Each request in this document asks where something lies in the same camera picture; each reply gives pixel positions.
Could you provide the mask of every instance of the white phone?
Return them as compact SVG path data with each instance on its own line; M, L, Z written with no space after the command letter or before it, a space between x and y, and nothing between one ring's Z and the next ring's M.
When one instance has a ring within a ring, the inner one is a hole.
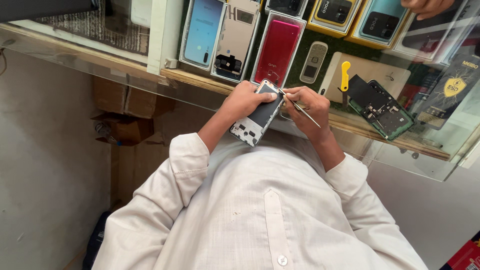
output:
M303 68L300 73L300 80L304 83L313 84L317 79L320 67L324 62L325 55L327 54L328 45L321 41L314 41L308 51L307 59L303 64Z
M410 71L380 62L375 62L339 51L335 52L318 93L328 100L342 103L342 92L337 88L342 84L342 63L350 62L348 75L357 74L364 81L377 81L388 93L397 98L410 77Z
M284 101L278 87L267 79L262 80L255 90L255 93L258 94L265 92L276 93L276 100L261 103L249 116L236 121L230 128L232 135L252 148L256 147L262 139L265 131L280 111Z

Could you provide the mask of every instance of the wrist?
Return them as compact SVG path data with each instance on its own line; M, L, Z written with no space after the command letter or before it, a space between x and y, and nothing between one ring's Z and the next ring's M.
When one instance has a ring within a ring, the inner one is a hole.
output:
M307 136L312 144L322 145L324 143L327 143L331 138L335 139L332 131L330 130L330 127L326 127L322 129L323 130L317 132L314 135Z

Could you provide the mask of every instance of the phone back cover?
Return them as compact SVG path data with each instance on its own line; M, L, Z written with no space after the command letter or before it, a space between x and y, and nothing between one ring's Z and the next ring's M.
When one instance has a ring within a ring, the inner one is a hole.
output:
M300 27L281 21L272 21L265 37L258 61L255 81L268 79L276 86L282 84L290 58L297 44Z
M480 79L480 59L458 54L422 105L417 121L440 130Z

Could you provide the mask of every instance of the disassembled phone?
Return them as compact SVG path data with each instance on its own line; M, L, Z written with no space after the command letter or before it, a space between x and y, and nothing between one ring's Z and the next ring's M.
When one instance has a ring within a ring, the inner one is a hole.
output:
M315 20L344 26L350 17L356 0L320 0L315 12Z
M262 80L255 93L276 93L277 98L272 102L261 103L249 116L236 121L230 128L232 135L252 148L262 139L284 101L278 87L267 79Z
M260 4L230 0L225 13L214 66L240 75L245 65Z
M185 58L208 65L215 45L224 3L219 0L194 1Z
M327 54L328 45L315 41L310 46L307 59L303 64L302 71L300 73L300 80L304 83L313 84L317 79L318 72Z
M394 67L380 62L367 60L339 51L335 52L328 65L319 94L330 101L342 103L342 93L337 89L342 83L342 63L350 62L349 74L357 74L367 81L376 80L389 93L397 98L407 83L411 72L404 68Z
M300 13L303 1L307 0L270 0L268 7L286 14L296 16Z
M363 21L360 35L381 41L390 41L407 13L400 1L372 0Z
M282 85L299 32L297 25L277 20L270 23L258 60L255 82L261 83L266 78L276 86Z
M414 125L414 118L377 81L366 83L355 75L348 84L348 103L385 140L395 140Z

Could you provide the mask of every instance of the yellow pry tool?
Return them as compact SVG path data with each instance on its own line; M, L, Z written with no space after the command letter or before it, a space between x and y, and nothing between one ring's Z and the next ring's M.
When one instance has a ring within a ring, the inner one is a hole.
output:
M342 63L342 88L339 89L342 91L342 104L343 107L346 109L348 107L348 95L347 95L347 90L348 90L348 73L347 70L350 68L350 62L345 61Z

